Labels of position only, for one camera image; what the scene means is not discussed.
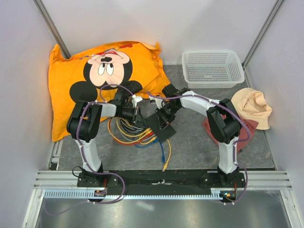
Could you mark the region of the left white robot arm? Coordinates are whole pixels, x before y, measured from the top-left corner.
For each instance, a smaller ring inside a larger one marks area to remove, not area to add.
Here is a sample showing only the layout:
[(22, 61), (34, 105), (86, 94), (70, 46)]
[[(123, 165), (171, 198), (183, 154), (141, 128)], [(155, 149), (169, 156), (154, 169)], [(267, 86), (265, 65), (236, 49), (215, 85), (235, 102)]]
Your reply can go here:
[(104, 184), (102, 161), (98, 157), (95, 138), (102, 117), (120, 117), (130, 124), (144, 126), (144, 120), (138, 107), (143, 98), (137, 95), (127, 97), (116, 93), (111, 101), (78, 100), (67, 122), (67, 132), (77, 143), (83, 165), (78, 174), (77, 186), (101, 187)]

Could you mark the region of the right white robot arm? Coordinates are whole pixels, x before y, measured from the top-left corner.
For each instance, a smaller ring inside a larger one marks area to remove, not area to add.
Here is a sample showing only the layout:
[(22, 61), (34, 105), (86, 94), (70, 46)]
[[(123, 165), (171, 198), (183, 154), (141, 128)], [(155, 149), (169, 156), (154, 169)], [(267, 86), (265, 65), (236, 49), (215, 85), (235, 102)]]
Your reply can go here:
[(178, 90), (172, 84), (166, 86), (162, 92), (165, 97), (149, 96), (157, 105), (157, 129), (160, 132), (168, 130), (175, 119), (175, 114), (181, 108), (204, 115), (219, 146), (218, 183), (223, 187), (230, 186), (239, 174), (235, 147), (242, 128), (242, 121), (232, 102), (229, 99), (206, 98), (188, 88)]

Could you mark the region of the black network switch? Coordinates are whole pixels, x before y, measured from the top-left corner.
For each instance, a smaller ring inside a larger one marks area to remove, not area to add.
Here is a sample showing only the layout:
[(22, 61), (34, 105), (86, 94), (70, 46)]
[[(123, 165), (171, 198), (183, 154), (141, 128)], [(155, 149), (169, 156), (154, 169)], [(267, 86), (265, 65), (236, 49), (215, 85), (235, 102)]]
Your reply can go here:
[(167, 139), (176, 134), (176, 131), (171, 125), (166, 127), (163, 131), (160, 130), (159, 119), (156, 113), (147, 117), (145, 121), (161, 143), (165, 142)]

